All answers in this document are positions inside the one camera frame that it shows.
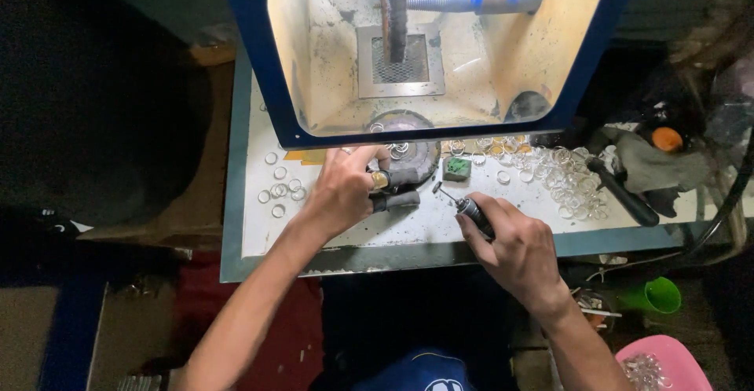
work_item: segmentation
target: workbench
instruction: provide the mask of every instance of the workbench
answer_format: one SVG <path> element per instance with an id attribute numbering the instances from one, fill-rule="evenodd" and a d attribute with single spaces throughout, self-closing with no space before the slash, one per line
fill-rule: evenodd
<path id="1" fill-rule="evenodd" d="M 312 189 L 319 174 L 319 165 L 302 165 L 299 160 L 283 160 L 286 152 L 278 146 L 275 131 L 256 85 L 243 45 L 236 57 L 233 107 L 231 113 L 228 177 L 225 191 L 220 280 L 242 281 L 259 264 L 264 254 L 282 232 L 288 220 L 305 201 L 294 201 L 290 194 L 263 204 L 259 192 L 273 184 L 287 184 L 301 180 L 307 190 Z M 265 163 L 269 152 L 278 155 L 270 165 Z M 287 174 L 282 180 L 273 177 L 276 167 L 283 166 Z M 511 175 L 511 182 L 496 181 L 498 171 Z M 417 190 L 421 204 L 413 208 L 398 208 L 376 213 L 329 242 L 303 270 L 302 275 L 332 275 L 353 272 L 418 269 L 475 263 L 471 250 L 461 237 L 455 220 L 456 209 L 448 205 L 448 198 L 433 194 L 432 186 L 440 180 L 428 180 Z M 683 244 L 684 230 L 699 235 L 716 213 L 716 207 L 697 192 L 681 194 L 675 201 L 676 218 L 661 216 L 661 224 L 640 227 L 620 206 L 612 194 L 606 220 L 564 220 L 558 214 L 549 191 L 535 180 L 525 184 L 513 167 L 503 167 L 494 158 L 487 158 L 482 166 L 473 166 L 466 183 L 443 184 L 451 195 L 461 197 L 473 191 L 501 196 L 515 204 L 524 214 L 537 217 L 550 225 L 558 257 L 588 254 L 674 248 Z M 754 198 L 750 188 L 744 194 L 743 205 L 747 217 L 754 215 Z M 272 216 L 276 204 L 285 207 L 281 218 Z"/>

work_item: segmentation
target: polishing wheel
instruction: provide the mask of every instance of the polishing wheel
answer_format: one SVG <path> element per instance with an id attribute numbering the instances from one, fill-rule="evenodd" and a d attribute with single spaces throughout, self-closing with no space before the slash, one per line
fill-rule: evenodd
<path id="1" fill-rule="evenodd" d="M 408 39 L 406 0 L 380 0 L 380 4 L 384 60 L 387 63 L 403 62 Z"/>
<path id="2" fill-rule="evenodd" d="M 366 125 L 366 130 L 370 130 L 375 123 L 381 124 L 386 132 L 392 130 L 416 130 L 433 127 L 429 120 L 406 109 L 389 111 L 375 117 L 368 125 Z M 419 182 L 424 183 L 437 170 L 440 153 L 439 142 L 412 142 L 409 143 L 409 148 L 403 158 L 390 161 L 389 170 L 400 171 L 403 169 L 415 168 L 419 173 Z M 377 161 L 372 160 L 368 167 L 372 170 L 378 170 Z"/>

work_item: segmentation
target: hand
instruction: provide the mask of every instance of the hand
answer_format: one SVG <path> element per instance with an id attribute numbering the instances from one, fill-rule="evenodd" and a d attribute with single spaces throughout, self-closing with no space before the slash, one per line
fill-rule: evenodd
<path id="1" fill-rule="evenodd" d="M 367 163 L 377 157 L 381 169 L 390 165 L 390 155 L 383 145 L 351 150 L 351 154 L 340 148 L 327 150 L 317 183 L 304 208 L 296 215 L 296 221 L 306 224 L 324 240 L 322 244 L 372 213 L 369 195 L 374 180 L 366 173 Z"/>
<path id="2" fill-rule="evenodd" d="M 456 215 L 464 239 L 482 266 L 540 321 L 563 312 L 573 300 L 558 272 L 550 226 L 527 217 L 503 198 L 482 193 L 471 193 L 468 198 L 495 230 L 495 241 L 487 242 L 469 217 Z"/>

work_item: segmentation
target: red cloth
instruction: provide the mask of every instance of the red cloth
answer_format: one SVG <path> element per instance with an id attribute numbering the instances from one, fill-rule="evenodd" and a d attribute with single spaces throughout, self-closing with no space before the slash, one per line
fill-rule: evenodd
<path id="1" fill-rule="evenodd" d="M 181 269 L 176 290 L 174 342 L 195 346 L 238 288 L 238 284 L 219 283 L 219 278 L 220 254 L 194 251 L 192 262 Z M 322 339 L 319 280 L 297 279 L 280 304 L 254 362 L 235 388 L 307 389 L 322 372 Z"/>

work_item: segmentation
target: white work surface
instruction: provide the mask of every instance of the white work surface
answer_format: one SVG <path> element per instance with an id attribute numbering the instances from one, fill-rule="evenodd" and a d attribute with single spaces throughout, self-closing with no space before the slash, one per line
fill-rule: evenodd
<path id="1" fill-rule="evenodd" d="M 283 231 L 288 221 L 296 215 L 305 201 L 293 201 L 290 193 L 282 198 L 271 199 L 266 204 L 258 201 L 258 195 L 263 189 L 269 190 L 273 184 L 287 184 L 291 179 L 299 179 L 307 190 L 312 189 L 320 172 L 319 165 L 301 165 L 299 160 L 285 161 L 286 152 L 278 147 L 278 139 L 272 128 L 267 111 L 259 109 L 262 96 L 256 78 L 252 79 L 251 113 L 249 120 L 249 149 L 246 164 L 246 191 L 243 210 L 243 244 L 242 257 L 258 256 L 266 253 L 278 235 Z M 265 156 L 269 152 L 278 155 L 278 161 L 272 165 L 265 163 Z M 288 170 L 282 180 L 273 177 L 276 167 L 283 166 Z M 499 184 L 495 175 L 504 170 L 511 175 L 511 183 Z M 354 227 L 330 241 L 326 248 L 341 246 L 359 247 L 387 247 L 401 244 L 459 242 L 461 231 L 458 229 L 455 214 L 456 209 L 448 206 L 448 197 L 442 193 L 433 194 L 432 186 L 441 180 L 438 169 L 436 180 L 429 180 L 418 188 L 421 204 L 413 208 L 399 208 L 391 212 L 376 213 L 359 222 Z M 503 197 L 516 205 L 524 214 L 536 217 L 546 222 L 553 233 L 585 232 L 598 229 L 613 229 L 637 226 L 623 207 L 615 200 L 611 193 L 608 195 L 609 217 L 606 220 L 565 220 L 558 215 L 559 204 L 555 203 L 549 191 L 535 180 L 525 184 L 518 178 L 518 170 L 513 167 L 503 167 L 494 158 L 487 158 L 483 166 L 472 167 L 471 178 L 465 183 L 444 182 L 443 188 L 448 194 L 464 196 L 473 191 L 479 191 L 495 197 Z M 744 197 L 744 212 L 747 217 L 754 215 L 754 198 L 751 196 L 751 186 L 747 188 Z M 281 218 L 272 216 L 272 208 L 276 204 L 285 206 L 285 214 Z M 716 209 L 713 204 L 705 204 L 704 220 L 714 217 Z M 675 200 L 675 211 L 678 216 L 673 219 L 660 216 L 661 223 L 694 222 L 702 220 L 697 217 L 697 198 L 695 192 L 681 194 Z"/>

